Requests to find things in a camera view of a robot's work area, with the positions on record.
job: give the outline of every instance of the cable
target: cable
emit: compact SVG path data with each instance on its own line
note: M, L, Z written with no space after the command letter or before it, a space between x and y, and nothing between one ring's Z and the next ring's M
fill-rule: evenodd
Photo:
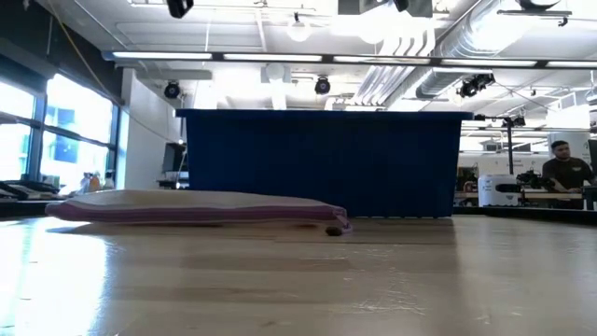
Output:
M535 105L539 105L539 106L541 106L541 107L543 107L543 108L547 109L547 111L556 112L556 113L558 112L558 111L554 110L554 109L553 109L553 108L551 108L551 107L547 107L546 105L543 105L543 104L541 104L541 103L538 103L538 102L534 101L533 99L531 99L531 98L529 98L529 97L525 97L524 95L522 95L522 94L518 93L517 91L514 91L514 90L510 89L510 88L509 88L509 87L507 87L506 85L500 84L500 83L499 83L499 82L497 82L497 81L495 82L495 84L497 84L498 86L500 86L500 87L502 87L502 88L504 88L504 89L506 89L506 90L510 91L510 93L516 94L516 95L518 95L519 97L521 97L521 98L524 98L524 99L526 99L527 101L529 101L529 102L531 102L531 103L533 103L533 104L535 104Z
M48 0L48 4L49 4L49 7L50 7L51 12L52 12L51 14L56 18L56 21L58 22L58 24L62 28L62 31L64 32L64 34L66 35L66 39L68 39L68 42L70 43L70 45L75 50L75 52L78 55L78 57L81 60L81 62L83 62L85 64L85 67L90 72L90 74L93 76L93 79L95 79L95 81L98 83L98 85L100 86L100 88L104 91L104 94L107 95L113 102L117 102L118 99L116 99L116 97L105 87L104 83L102 83L102 81L97 77L97 75L95 74L95 72L93 71L93 69L91 68L91 66L89 65L89 63L87 62L87 60L85 59L85 57L83 56L83 54L81 53L81 51L79 50L79 48L76 46L75 41L73 40L73 38L71 37L71 35L68 33L68 30L66 29L66 26L62 22L62 20L60 18L60 15L58 15L58 11L54 7L53 0ZM160 137L161 139L166 140L167 142L175 142L174 140L169 139L169 138L167 138L167 137L159 134L158 132L152 130L151 128L149 128L148 126L146 126L143 122L139 121L139 119L137 119L135 116L133 116L130 112L127 112L127 111L125 111L122 108L120 109L120 111L122 111L123 113L127 114L129 116L129 118L131 118L133 121L135 121L141 127L145 128L146 130L148 130L151 133L155 134L157 137Z

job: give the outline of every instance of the track light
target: track light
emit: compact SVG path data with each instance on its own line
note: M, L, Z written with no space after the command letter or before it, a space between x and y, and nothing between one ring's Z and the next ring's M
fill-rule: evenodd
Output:
M317 94L328 94L331 90L331 85L327 77L319 77L317 83L315 83L315 93Z
M398 11L401 12L407 10L409 7L409 0L394 0L394 5L396 5Z
M561 0L517 0L524 10L548 10Z
M172 80L166 85L166 89L164 89L164 96L168 99L176 99L180 95L180 86L178 86L178 82Z
M299 19L299 13L295 12L294 20L288 23L286 28L288 36L297 42L305 42L311 36L311 25Z
M182 19L195 5L194 0L166 0L166 2L170 15L177 19Z
M465 97L474 97L477 93L487 89L488 85L495 82L493 74L474 75L471 78L463 80L463 86L458 91L458 94Z

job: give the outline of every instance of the dark t-shirt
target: dark t-shirt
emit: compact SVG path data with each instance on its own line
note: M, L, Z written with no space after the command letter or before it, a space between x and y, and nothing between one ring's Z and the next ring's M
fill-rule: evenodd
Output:
M570 189L581 188L585 180L592 180L595 174L581 159L570 158L568 161L551 159L543 164L543 177L555 178L564 188Z

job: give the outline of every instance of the wooden table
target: wooden table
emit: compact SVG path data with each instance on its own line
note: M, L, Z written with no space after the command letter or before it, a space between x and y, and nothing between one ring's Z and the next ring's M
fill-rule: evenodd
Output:
M321 229L0 222L0 335L594 336L597 230L531 220Z

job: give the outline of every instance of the equipment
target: equipment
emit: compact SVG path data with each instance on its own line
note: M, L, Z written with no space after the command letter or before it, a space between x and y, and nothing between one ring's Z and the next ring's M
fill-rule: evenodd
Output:
M164 89L164 96L168 99L176 99L180 95L180 87L178 86L178 82L173 80L166 85L166 89Z
M550 189L553 186L555 186L555 183L553 183L552 180L550 180L547 177L541 177L541 175L535 174L535 171L533 169L525 173L518 174L516 176L516 179L520 185L529 186L532 189Z
M315 93L317 94L328 94L332 86L329 84L327 77L319 77L317 83L315 83Z
M518 206L521 186L514 175L482 175L479 206Z
M176 19L182 19L195 5L194 0L166 0L166 2L170 15Z
M487 89L487 86L492 85L493 83L495 83L493 74L474 75L471 78L463 80L463 86L457 93L463 98L470 98Z

